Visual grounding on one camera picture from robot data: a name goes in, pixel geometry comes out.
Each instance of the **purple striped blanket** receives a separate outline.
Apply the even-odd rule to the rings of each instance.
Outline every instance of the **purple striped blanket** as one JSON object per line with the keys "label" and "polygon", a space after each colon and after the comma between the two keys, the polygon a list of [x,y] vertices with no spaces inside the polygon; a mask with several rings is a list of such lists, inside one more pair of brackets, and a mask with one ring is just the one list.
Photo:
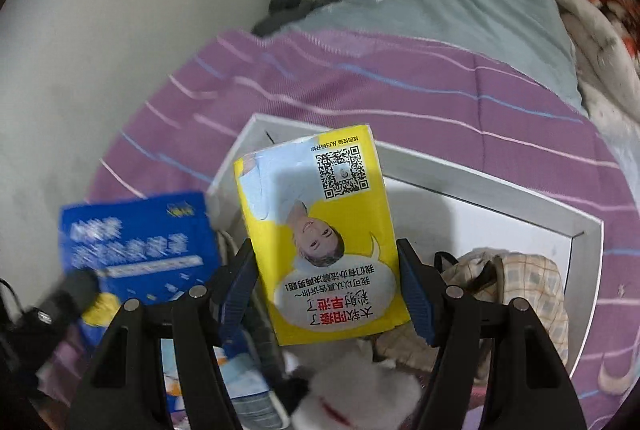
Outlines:
{"label": "purple striped blanket", "polygon": [[574,375],[598,430],[620,405],[640,333],[640,220],[595,127],[508,65],[439,42],[349,32],[229,32],[168,77],[101,160],[88,199],[206,190],[260,112],[376,139],[540,191],[605,222],[600,297]]}

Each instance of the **qr code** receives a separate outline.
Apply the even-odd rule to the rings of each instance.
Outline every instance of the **qr code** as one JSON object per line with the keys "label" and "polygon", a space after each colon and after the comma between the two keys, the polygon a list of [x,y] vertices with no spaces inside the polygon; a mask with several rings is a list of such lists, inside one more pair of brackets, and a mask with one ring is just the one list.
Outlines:
{"label": "qr code", "polygon": [[316,163],[326,199],[369,188],[359,145],[316,154]]}

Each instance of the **black device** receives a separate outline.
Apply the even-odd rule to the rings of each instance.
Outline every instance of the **black device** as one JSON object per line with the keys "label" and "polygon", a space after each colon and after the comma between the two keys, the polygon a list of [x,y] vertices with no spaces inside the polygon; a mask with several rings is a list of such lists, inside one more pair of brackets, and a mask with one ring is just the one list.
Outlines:
{"label": "black device", "polygon": [[[476,300],[445,284],[398,239],[402,296],[415,329],[439,347],[414,430],[462,427],[478,367],[479,339],[492,338],[482,430],[584,430],[567,371],[538,316],[523,298],[509,305]],[[192,430],[242,430],[212,346],[237,329],[258,270],[250,240],[228,266],[180,298],[145,306],[127,300],[116,314],[71,407],[67,430],[172,428],[162,381],[160,338],[173,338]]]}
{"label": "black device", "polygon": [[28,397],[42,396],[37,371],[65,338],[69,325],[95,302],[98,293],[95,272],[78,269],[69,273],[37,306],[21,311],[15,322],[4,303],[0,305],[0,356]]}

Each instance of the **yellow label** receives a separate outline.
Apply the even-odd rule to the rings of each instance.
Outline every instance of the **yellow label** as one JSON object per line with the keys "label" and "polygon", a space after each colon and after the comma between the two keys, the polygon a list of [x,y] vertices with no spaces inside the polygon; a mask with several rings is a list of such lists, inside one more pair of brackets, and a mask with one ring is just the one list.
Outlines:
{"label": "yellow label", "polygon": [[280,344],[364,336],[409,320],[368,126],[269,147],[234,169]]}
{"label": "yellow label", "polygon": [[187,203],[187,201],[183,201],[178,204],[172,203],[167,205],[166,212],[171,217],[193,217],[195,215],[193,206]]}
{"label": "yellow label", "polygon": [[82,320],[93,327],[108,327],[120,309],[118,297],[112,293],[100,293],[94,304],[82,314]]}

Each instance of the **printed photo of man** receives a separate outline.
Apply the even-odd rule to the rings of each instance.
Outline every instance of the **printed photo of man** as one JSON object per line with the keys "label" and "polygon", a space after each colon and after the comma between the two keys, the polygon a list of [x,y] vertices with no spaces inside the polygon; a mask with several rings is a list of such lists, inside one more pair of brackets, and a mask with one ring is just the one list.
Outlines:
{"label": "printed photo of man", "polygon": [[344,255],[340,233],[308,209],[324,200],[324,188],[311,148],[312,137],[276,145],[242,159],[240,186],[256,219],[287,225],[300,257],[316,267],[327,267]]}

